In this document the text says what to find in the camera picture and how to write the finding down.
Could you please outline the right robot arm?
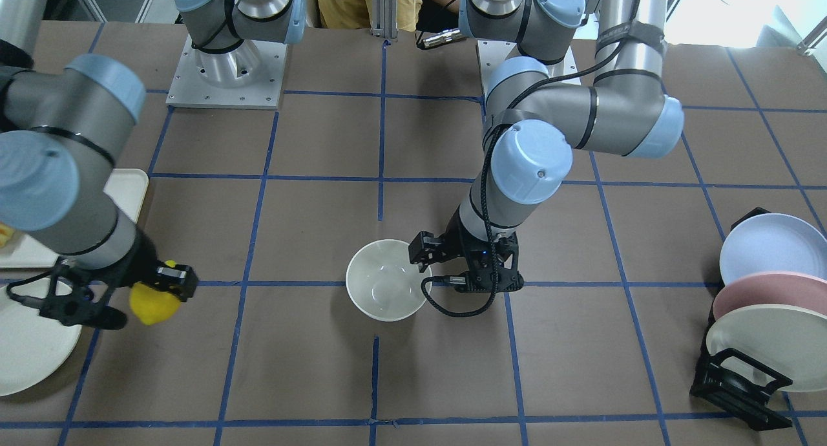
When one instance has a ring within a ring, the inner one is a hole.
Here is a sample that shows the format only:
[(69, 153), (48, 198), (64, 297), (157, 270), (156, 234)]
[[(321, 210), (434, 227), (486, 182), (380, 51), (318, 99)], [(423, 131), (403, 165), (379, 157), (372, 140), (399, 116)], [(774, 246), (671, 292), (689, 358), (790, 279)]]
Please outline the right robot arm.
[[(147, 89), (107, 56), (83, 54), (59, 74), (36, 72), (32, 54), (47, 0), (2, 0), (2, 223), (56, 253), (44, 297), (11, 301), (62, 325), (118, 330), (109, 305), (122, 287), (147, 287), (174, 304), (198, 277), (166, 264), (104, 191), (139, 121)], [(280, 67), (265, 43), (304, 35), (308, 0), (174, 0), (190, 45), (169, 101), (178, 107), (277, 106)]]

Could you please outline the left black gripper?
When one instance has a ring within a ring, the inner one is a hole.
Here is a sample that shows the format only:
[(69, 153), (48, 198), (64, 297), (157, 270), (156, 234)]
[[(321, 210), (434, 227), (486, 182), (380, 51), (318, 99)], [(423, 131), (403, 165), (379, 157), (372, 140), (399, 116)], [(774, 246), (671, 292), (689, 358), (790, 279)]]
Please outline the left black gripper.
[(464, 279), (459, 285), (461, 293), (513, 292), (525, 286), (525, 279), (519, 272), (517, 235), (498, 238), (491, 248), (487, 240), (467, 231), (459, 211), (455, 211), (447, 225), (446, 238), (420, 231), (408, 245), (408, 256), (410, 263), (419, 269), (464, 258), (468, 269), (460, 274)]

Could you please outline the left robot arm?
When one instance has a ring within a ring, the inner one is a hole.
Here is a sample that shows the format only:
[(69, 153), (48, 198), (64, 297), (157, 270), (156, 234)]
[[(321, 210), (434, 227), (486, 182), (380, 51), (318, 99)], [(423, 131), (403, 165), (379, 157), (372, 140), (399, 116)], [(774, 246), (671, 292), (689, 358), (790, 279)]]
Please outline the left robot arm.
[(440, 236), (408, 247), (420, 270), (464, 258), (444, 279), (461, 292), (519, 290), (517, 228), (568, 175), (573, 151), (659, 158), (684, 128), (678, 99), (662, 90), (667, 0), (602, 0), (591, 85), (554, 77), (587, 11), (586, 0), (459, 0), (464, 36), (511, 42), (516, 54), (487, 81), (485, 159)]

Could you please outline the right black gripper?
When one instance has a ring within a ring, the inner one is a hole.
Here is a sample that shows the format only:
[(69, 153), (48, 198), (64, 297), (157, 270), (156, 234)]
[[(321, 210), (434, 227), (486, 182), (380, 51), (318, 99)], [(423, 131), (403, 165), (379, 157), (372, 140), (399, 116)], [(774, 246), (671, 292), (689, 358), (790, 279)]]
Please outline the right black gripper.
[(191, 266), (159, 262), (156, 246), (142, 230), (55, 230), (54, 251), (59, 261), (49, 272), (38, 316), (66, 327), (124, 328), (126, 313), (109, 306), (114, 291), (124, 286), (154, 283), (154, 289), (185, 303), (199, 285)]

